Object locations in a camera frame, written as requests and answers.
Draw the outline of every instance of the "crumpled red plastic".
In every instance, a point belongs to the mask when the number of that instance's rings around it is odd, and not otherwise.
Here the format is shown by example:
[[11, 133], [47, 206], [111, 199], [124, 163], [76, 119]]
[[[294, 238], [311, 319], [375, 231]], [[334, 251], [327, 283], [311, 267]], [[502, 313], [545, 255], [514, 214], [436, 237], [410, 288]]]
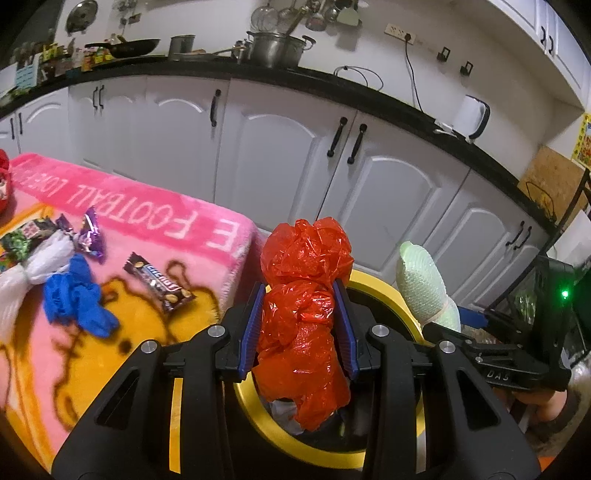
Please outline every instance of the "crumpled red plastic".
[[333, 218], [310, 225], [279, 225], [261, 254], [263, 275], [271, 290], [265, 295], [259, 364], [253, 369], [259, 392], [267, 401], [290, 398], [295, 420], [316, 430], [350, 401], [339, 364], [333, 326], [332, 284], [346, 284], [353, 268], [351, 245]]

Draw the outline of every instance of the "purple candy wrapper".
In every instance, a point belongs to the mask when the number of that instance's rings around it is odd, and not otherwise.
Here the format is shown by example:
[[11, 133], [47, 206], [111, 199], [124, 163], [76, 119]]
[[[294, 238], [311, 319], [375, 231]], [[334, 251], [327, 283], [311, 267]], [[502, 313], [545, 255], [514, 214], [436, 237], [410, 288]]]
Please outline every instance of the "purple candy wrapper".
[[105, 243], [96, 221], [96, 211], [94, 207], [90, 207], [84, 214], [82, 229], [78, 234], [76, 243], [83, 252], [96, 258], [100, 264], [105, 262]]
[[105, 262], [105, 242], [103, 235], [96, 221], [96, 211], [90, 207], [84, 214], [82, 229], [76, 233], [70, 221], [62, 213], [56, 220], [57, 227], [66, 235], [69, 235], [74, 242], [74, 247], [98, 260], [102, 265]]

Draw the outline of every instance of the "blue plastic glove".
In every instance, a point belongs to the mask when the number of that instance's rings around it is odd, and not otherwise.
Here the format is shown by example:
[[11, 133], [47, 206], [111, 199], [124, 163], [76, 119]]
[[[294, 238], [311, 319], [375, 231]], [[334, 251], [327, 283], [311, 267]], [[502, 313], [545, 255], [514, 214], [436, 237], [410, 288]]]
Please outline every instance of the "blue plastic glove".
[[93, 283], [82, 254], [70, 260], [68, 273], [52, 275], [43, 289], [43, 308], [50, 323], [67, 325], [73, 318], [87, 332], [107, 338], [119, 326], [117, 317], [99, 305], [100, 287]]

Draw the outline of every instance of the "candy bar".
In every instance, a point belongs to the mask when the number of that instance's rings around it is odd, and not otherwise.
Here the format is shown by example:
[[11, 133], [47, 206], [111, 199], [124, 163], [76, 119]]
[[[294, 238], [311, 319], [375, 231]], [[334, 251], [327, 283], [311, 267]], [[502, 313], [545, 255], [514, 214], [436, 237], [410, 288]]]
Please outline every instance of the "candy bar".
[[105, 243], [96, 221], [94, 207], [90, 207], [84, 214], [82, 229], [80, 229], [76, 243], [78, 249], [97, 259], [100, 264], [105, 262]]
[[13, 261], [22, 262], [56, 230], [56, 224], [49, 217], [37, 218], [8, 232], [0, 239], [0, 244]]
[[154, 295], [162, 301], [162, 310], [165, 313], [172, 312], [195, 298], [195, 295], [190, 291], [169, 280], [144, 257], [135, 252], [132, 252], [123, 268], [150, 288]]

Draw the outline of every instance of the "frying pan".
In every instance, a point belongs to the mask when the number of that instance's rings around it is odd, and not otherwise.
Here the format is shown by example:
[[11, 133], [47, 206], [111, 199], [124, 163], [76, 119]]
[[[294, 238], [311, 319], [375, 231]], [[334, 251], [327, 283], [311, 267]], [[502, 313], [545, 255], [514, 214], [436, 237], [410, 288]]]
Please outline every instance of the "frying pan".
[[146, 55], [156, 48], [160, 42], [159, 38], [149, 38], [147, 40], [133, 40], [117, 43], [112, 45], [110, 43], [87, 43], [85, 47], [103, 47], [107, 48], [111, 55], [116, 59], [127, 59], [129, 57], [139, 57]]

